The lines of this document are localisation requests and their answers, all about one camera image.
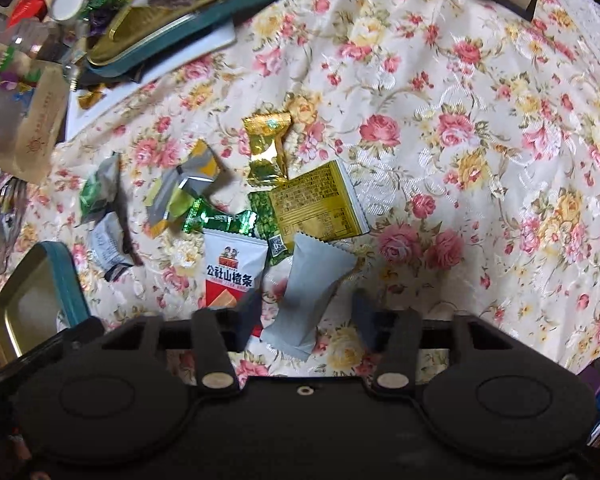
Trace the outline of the white lidded jar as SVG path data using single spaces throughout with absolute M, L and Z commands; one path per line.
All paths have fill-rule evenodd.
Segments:
M 68 25 L 80 15 L 85 0 L 53 0 L 50 4 L 50 18 L 59 24 Z

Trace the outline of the green and white snack packet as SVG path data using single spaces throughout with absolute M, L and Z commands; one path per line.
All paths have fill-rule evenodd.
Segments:
M 107 282 L 117 281 L 140 264 L 135 253 L 121 195 L 121 154 L 112 152 L 86 179 L 79 195 L 81 224 L 87 224 L 87 246 Z

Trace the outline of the silver yellow snack packet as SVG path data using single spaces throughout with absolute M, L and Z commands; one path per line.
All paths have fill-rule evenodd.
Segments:
M 159 236 L 181 218 L 219 177 L 221 168 L 204 140 L 198 140 L 188 159 L 168 170 L 144 199 L 149 235 Z

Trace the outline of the brown paper bag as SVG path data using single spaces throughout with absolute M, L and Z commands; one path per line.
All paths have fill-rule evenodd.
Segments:
M 56 63 L 0 44 L 0 169 L 33 184 L 50 172 L 69 86 Z

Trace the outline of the grey snack packet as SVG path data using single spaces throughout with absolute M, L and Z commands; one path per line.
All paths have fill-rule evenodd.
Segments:
M 284 296 L 261 339 L 294 359 L 309 359 L 330 298 L 357 262 L 358 257 L 346 250 L 297 233 Z

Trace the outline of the white red hawthorn packet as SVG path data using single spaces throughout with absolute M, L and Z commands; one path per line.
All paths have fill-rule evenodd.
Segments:
M 258 288 L 268 243 L 257 237 L 204 229 L 204 299 L 208 308 L 234 308 Z

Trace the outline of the gold foil candy packet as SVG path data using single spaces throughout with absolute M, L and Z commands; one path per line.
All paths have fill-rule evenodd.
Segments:
M 283 140 L 292 125 L 288 112 L 255 114 L 242 120 L 248 136 L 247 180 L 252 186 L 273 186 L 288 179 Z

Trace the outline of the white board under tray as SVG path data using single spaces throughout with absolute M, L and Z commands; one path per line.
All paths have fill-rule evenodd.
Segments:
M 76 89 L 70 92 L 65 122 L 64 140 L 70 141 L 91 125 L 111 107 L 126 99 L 135 91 L 157 81 L 166 73 L 202 58 L 236 40 L 232 21 L 209 27 L 196 35 L 185 38 L 166 50 L 143 62 L 122 79 L 103 82 L 93 89 Z

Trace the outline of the green foil candy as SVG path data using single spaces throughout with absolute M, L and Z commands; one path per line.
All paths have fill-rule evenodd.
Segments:
M 198 197 L 185 215 L 182 231 L 190 234 L 210 229 L 250 236 L 256 226 L 257 218 L 257 214 L 251 210 L 229 214 L 216 209 L 204 197 Z

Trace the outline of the yellow gold box packet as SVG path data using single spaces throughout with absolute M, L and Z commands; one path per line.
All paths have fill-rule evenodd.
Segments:
M 294 247 L 303 233 L 322 240 L 344 240 L 370 232 L 343 162 L 331 160 L 268 191 L 282 241 Z

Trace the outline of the empty gold teal tray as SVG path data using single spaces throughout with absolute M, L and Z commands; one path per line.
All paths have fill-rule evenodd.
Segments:
M 10 362 L 91 316 L 69 248 L 39 242 L 0 291 L 0 350 Z

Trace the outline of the floral tablecloth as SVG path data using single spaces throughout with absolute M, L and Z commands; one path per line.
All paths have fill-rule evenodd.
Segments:
M 248 205 L 242 120 L 286 110 L 292 176 L 340 160 L 370 232 L 344 247 L 361 267 L 332 300 L 306 362 L 260 341 L 240 377 L 364 374 L 349 292 L 392 308 L 467 311 L 568 370 L 600 356 L 600 7 L 538 0 L 532 21 L 488 0 L 279 0 L 234 44 L 140 88 L 55 152 L 11 264 L 64 243 L 108 327 L 204 305 L 204 242 L 149 235 L 144 199 L 205 140 L 225 171 L 212 194 Z M 79 195 L 112 152 L 140 264 L 107 282 Z

